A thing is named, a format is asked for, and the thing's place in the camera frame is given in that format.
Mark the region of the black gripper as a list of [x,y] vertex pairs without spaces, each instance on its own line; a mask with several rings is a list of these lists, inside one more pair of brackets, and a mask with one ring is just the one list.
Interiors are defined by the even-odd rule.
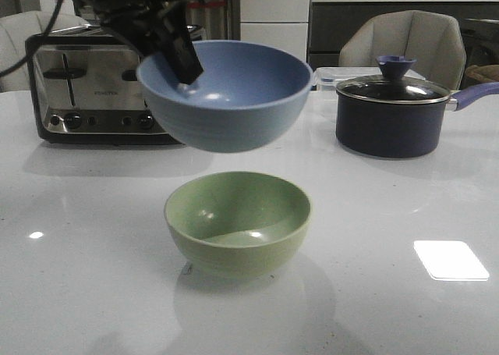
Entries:
[[101,27],[143,57],[162,52],[180,83],[203,73],[186,22],[186,6],[201,0],[73,0],[90,6]]

